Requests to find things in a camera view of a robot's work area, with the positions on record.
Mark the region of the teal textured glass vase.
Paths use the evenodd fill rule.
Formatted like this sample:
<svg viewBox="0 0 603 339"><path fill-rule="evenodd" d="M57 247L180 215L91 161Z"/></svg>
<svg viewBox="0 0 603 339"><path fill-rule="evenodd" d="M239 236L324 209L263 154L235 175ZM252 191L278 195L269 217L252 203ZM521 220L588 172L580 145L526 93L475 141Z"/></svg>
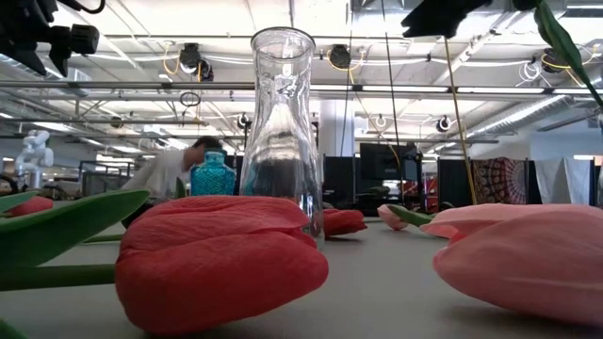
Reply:
<svg viewBox="0 0 603 339"><path fill-rule="evenodd" d="M226 151L210 149L204 152L204 161L190 171L192 196L233 195L236 171L225 164Z"/></svg>

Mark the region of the black monitor on stand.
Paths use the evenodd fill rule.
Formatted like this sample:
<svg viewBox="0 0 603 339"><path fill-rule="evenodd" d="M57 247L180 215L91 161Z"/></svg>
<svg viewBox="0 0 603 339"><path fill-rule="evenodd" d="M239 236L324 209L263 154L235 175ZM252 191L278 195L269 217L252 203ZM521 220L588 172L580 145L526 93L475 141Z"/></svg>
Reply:
<svg viewBox="0 0 603 339"><path fill-rule="evenodd" d="M360 144L360 171L363 179L416 181L417 151L412 145Z"/></svg>

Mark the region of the pink artificial tulip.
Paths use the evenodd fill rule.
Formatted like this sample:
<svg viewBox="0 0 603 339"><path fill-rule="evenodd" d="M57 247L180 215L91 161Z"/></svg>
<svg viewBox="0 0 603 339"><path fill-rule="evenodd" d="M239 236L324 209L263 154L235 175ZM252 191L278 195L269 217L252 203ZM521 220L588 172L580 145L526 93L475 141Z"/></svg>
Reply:
<svg viewBox="0 0 603 339"><path fill-rule="evenodd" d="M419 227L433 219L431 215L410 211L395 204L383 204L377 211L380 219L394 231L401 231L409 225Z"/></svg>
<svg viewBox="0 0 603 339"><path fill-rule="evenodd" d="M433 258L459 292L519 313L603 326L603 209L480 204L421 226L448 244Z"/></svg>

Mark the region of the white hanging cloth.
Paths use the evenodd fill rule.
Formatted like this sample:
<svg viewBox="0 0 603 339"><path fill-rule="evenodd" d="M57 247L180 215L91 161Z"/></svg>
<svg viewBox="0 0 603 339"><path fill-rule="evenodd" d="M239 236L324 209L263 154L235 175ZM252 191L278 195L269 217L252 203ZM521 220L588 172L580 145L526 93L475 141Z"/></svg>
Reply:
<svg viewBox="0 0 603 339"><path fill-rule="evenodd" d="M542 203L590 204L591 163L574 158L535 162Z"/></svg>

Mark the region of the tall clear glass carafe vase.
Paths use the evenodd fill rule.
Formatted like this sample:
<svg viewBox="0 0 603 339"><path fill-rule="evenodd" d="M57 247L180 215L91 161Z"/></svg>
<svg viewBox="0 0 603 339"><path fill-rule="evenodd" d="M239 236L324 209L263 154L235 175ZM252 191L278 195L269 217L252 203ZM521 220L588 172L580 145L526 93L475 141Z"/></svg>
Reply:
<svg viewBox="0 0 603 339"><path fill-rule="evenodd" d="M302 230L324 244L318 147L310 122L314 39L274 26L251 40L255 113L245 146L239 193L286 198L309 219Z"/></svg>

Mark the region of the white robot figure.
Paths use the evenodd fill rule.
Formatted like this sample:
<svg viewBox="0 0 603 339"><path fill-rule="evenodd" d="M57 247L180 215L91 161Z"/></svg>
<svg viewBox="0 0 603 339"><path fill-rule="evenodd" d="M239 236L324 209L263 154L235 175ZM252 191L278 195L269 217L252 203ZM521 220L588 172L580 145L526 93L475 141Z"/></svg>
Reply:
<svg viewBox="0 0 603 339"><path fill-rule="evenodd" d="M16 157L14 168L22 190L39 189L46 168L54 165L54 152L47 147L48 131L31 130L23 139L23 149Z"/></svg>

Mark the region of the red patterned tapestry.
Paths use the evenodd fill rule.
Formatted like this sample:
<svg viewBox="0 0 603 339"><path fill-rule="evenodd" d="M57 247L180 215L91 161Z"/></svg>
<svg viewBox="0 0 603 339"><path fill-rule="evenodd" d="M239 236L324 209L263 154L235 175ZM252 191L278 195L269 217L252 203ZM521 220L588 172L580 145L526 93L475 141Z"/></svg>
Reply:
<svg viewBox="0 0 603 339"><path fill-rule="evenodd" d="M477 204L526 204L526 161L507 157L472 161Z"/></svg>

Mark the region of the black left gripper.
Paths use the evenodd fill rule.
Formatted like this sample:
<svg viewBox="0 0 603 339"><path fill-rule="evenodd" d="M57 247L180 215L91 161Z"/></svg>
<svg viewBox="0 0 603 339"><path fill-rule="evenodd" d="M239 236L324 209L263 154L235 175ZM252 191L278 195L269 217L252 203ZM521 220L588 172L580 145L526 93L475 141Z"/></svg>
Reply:
<svg viewBox="0 0 603 339"><path fill-rule="evenodd" d="M72 53L92 55L100 32L95 26L52 25L58 5L99 14L100 7L86 8L77 0L0 0L0 54L45 76L47 71L35 51L38 43L50 45L49 58L61 75L68 75Z"/></svg>

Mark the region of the green plant leaves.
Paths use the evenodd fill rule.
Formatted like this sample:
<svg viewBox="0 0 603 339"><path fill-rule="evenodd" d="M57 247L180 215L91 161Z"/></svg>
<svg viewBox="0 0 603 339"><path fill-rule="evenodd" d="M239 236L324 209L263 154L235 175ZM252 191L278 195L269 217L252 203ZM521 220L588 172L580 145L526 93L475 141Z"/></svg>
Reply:
<svg viewBox="0 0 603 339"><path fill-rule="evenodd" d="M534 20L541 38L568 64L603 111L603 99L584 70L579 49L569 33L559 24L546 0L512 0L512 2L513 6L521 11L534 10Z"/></svg>

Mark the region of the person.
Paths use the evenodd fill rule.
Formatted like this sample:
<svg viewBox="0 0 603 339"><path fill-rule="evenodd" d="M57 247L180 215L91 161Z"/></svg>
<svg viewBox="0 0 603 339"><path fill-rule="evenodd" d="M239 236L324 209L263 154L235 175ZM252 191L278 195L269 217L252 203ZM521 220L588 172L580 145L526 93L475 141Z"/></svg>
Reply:
<svg viewBox="0 0 603 339"><path fill-rule="evenodd" d="M221 150L216 137L200 137L185 150L166 151L144 165L123 190L147 190L151 198L167 198L175 192L177 180L185 183L193 166L201 165L206 150Z"/></svg>

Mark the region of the black partition panel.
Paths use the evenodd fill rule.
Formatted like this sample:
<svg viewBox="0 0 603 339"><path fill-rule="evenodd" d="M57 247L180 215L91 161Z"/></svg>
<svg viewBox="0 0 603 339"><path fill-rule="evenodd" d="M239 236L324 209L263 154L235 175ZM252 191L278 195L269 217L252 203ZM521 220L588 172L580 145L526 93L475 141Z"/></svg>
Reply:
<svg viewBox="0 0 603 339"><path fill-rule="evenodd" d="M537 182L535 163L532 160L525 160L526 173L526 203L540 204L542 202L540 190Z"/></svg>
<svg viewBox="0 0 603 339"><path fill-rule="evenodd" d="M464 207L472 204L464 160L437 161L437 194L440 207Z"/></svg>
<svg viewBox="0 0 603 339"><path fill-rule="evenodd" d="M343 206L353 200L353 158L326 156L323 170L323 200Z"/></svg>

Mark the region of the red artificial tulip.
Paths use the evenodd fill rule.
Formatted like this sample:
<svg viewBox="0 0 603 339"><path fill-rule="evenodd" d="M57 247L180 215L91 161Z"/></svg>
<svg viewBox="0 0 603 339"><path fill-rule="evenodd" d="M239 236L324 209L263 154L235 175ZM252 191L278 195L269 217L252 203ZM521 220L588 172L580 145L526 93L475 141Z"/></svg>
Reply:
<svg viewBox="0 0 603 339"><path fill-rule="evenodd" d="M0 197L0 218L14 218L51 209L53 201L28 191Z"/></svg>
<svg viewBox="0 0 603 339"><path fill-rule="evenodd" d="M188 197L125 229L147 199L114 191L0 218L0 339L101 339L119 336L120 322L189 334L269 312L327 279L302 230L309 218L290 200Z"/></svg>
<svg viewBox="0 0 603 339"><path fill-rule="evenodd" d="M325 209L323 222L326 237L354 234L367 228L364 215L357 210Z"/></svg>

